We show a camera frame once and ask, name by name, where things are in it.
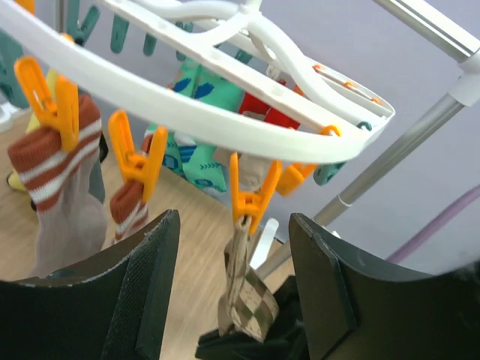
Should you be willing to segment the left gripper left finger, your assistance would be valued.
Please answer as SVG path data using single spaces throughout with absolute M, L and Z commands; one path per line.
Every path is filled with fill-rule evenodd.
M 179 247 L 168 210 L 45 278 L 1 283 L 3 359 L 158 359 Z

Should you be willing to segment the grey sock rust striped cuff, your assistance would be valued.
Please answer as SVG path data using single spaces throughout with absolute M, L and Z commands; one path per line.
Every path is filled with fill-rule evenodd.
M 87 94 L 79 96 L 79 142 L 72 151 L 58 147 L 46 160 L 27 172 L 46 181 L 28 191 L 37 208 L 39 230 L 32 277 L 43 278 L 82 261 L 104 244 L 107 216 L 102 202 L 89 192 L 93 166 L 99 160 L 101 114 Z

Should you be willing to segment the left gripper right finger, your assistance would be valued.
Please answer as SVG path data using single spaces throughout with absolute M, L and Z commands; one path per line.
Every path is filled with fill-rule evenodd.
M 289 246 L 312 359 L 477 359 L 479 272 L 392 264 L 303 214 Z

